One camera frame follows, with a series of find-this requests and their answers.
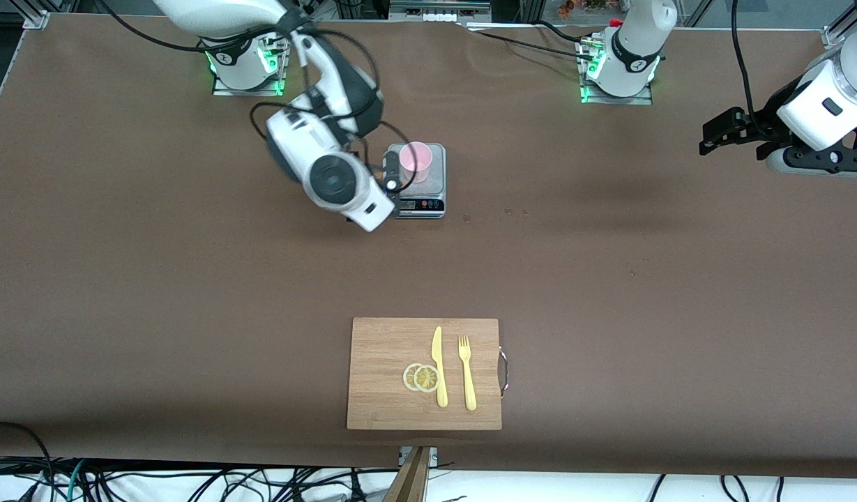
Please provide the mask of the pink plastic cup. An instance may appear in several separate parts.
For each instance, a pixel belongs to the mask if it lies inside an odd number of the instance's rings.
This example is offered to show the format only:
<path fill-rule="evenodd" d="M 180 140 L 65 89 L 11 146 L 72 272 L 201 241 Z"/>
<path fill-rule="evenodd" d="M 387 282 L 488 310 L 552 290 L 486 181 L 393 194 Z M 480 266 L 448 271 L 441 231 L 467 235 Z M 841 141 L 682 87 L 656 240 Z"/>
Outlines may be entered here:
<path fill-rule="evenodd" d="M 433 158 L 432 149 L 426 143 L 412 141 L 402 146 L 399 152 L 399 159 L 405 182 L 423 182 L 430 172 Z"/>

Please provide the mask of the silver digital kitchen scale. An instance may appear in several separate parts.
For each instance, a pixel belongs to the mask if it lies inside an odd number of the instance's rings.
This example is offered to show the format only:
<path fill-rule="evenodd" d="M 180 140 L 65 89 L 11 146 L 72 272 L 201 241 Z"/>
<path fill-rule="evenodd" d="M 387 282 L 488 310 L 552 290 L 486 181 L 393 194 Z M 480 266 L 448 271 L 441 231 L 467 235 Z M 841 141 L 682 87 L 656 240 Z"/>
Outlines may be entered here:
<path fill-rule="evenodd" d="M 402 187 L 406 190 L 390 194 L 396 203 L 397 219 L 429 220 L 441 219 L 446 213 L 446 149 L 439 143 L 426 143 L 432 149 L 432 163 L 427 178 L 421 183 L 405 182 L 402 171 Z M 393 144 L 388 150 L 400 152 L 406 144 Z"/>

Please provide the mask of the white power strip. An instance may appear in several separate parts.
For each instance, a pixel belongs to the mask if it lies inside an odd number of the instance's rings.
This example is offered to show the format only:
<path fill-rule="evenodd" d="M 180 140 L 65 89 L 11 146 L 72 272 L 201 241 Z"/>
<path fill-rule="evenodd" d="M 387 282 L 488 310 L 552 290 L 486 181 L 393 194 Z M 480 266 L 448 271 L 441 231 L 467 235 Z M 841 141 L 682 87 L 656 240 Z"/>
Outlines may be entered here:
<path fill-rule="evenodd" d="M 388 20 L 396 22 L 491 23 L 491 0 L 389 0 Z"/>

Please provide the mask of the yellow plastic fork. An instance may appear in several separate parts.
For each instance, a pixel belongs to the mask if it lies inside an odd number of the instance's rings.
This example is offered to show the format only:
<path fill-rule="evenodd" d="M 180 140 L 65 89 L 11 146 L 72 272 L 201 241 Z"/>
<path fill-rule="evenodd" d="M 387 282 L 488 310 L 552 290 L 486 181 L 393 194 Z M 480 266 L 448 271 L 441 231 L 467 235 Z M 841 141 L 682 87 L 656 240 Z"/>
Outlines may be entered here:
<path fill-rule="evenodd" d="M 464 405 L 469 412 L 477 409 L 476 389 L 471 371 L 471 346 L 469 337 L 459 337 L 459 357 L 463 368 Z"/>

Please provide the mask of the yellow plastic knife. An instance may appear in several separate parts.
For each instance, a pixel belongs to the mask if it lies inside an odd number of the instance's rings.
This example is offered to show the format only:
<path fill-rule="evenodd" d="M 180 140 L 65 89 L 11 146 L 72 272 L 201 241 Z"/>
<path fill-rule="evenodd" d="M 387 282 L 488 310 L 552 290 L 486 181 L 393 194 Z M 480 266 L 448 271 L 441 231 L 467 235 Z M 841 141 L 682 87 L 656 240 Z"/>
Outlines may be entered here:
<path fill-rule="evenodd" d="M 442 327 L 435 328 L 434 336 L 432 336 L 432 361 L 435 363 L 435 368 L 438 374 L 438 384 L 435 390 L 437 396 L 437 404 L 441 408 L 448 406 L 448 392 L 446 388 L 446 378 L 443 368 L 443 353 L 442 353 Z"/>

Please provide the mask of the bamboo cutting board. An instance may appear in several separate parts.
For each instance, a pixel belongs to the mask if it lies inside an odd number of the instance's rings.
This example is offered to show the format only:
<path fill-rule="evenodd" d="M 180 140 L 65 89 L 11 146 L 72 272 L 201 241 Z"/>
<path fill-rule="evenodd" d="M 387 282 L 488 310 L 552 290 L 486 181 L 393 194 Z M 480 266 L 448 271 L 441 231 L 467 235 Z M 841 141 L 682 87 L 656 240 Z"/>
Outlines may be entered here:
<path fill-rule="evenodd" d="M 448 406 L 435 392 L 410 391 L 402 375 L 412 363 L 435 367 L 432 336 L 442 327 Z M 464 405 L 459 337 L 471 346 L 477 409 Z M 355 318 L 349 353 L 347 427 L 352 431 L 499 431 L 499 322 L 495 319 Z"/>

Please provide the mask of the wooden beam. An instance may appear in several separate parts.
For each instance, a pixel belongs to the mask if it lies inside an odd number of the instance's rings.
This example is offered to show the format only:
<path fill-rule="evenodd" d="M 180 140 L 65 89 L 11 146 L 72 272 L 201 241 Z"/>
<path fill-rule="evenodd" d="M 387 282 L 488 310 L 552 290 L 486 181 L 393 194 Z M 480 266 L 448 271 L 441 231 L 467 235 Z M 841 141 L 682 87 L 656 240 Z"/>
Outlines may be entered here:
<path fill-rule="evenodd" d="M 431 469 L 425 446 L 418 446 L 400 467 L 381 502 L 424 502 Z"/>

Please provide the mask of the brown table cover sheet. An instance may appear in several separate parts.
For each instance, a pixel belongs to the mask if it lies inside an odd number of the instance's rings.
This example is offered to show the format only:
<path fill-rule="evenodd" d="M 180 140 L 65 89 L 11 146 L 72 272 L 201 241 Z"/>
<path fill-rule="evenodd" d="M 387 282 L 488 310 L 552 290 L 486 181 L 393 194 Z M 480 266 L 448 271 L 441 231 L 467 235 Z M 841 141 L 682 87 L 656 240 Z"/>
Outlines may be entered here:
<path fill-rule="evenodd" d="M 251 99 L 114 20 L 53 16 L 0 95 L 0 420 L 58 457 L 857 477 L 857 180 L 698 154 L 743 102 L 674 31 L 651 106 L 450 23 L 333 22 L 450 209 L 372 233 L 281 174 Z M 495 432 L 346 427 L 355 317 L 499 320 Z"/>

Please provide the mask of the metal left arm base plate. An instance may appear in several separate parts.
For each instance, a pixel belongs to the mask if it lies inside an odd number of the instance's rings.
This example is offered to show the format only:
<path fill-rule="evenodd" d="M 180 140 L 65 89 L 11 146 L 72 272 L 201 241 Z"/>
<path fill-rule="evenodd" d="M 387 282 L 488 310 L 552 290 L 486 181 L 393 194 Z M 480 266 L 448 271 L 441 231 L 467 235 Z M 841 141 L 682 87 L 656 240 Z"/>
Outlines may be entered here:
<path fill-rule="evenodd" d="M 601 38 L 584 37 L 575 43 L 580 73 L 582 104 L 652 105 L 651 80 L 653 70 L 639 60 L 641 71 L 632 73 L 616 55 L 607 53 Z"/>

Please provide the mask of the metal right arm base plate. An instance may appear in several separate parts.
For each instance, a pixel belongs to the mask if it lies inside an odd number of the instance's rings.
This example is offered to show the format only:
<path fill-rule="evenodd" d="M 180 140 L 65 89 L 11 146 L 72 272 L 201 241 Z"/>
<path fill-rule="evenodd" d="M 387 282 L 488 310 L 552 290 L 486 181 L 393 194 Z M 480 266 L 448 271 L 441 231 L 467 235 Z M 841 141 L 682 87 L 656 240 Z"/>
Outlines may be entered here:
<path fill-rule="evenodd" d="M 216 96 L 282 96 L 291 43 L 274 32 L 206 52 Z"/>

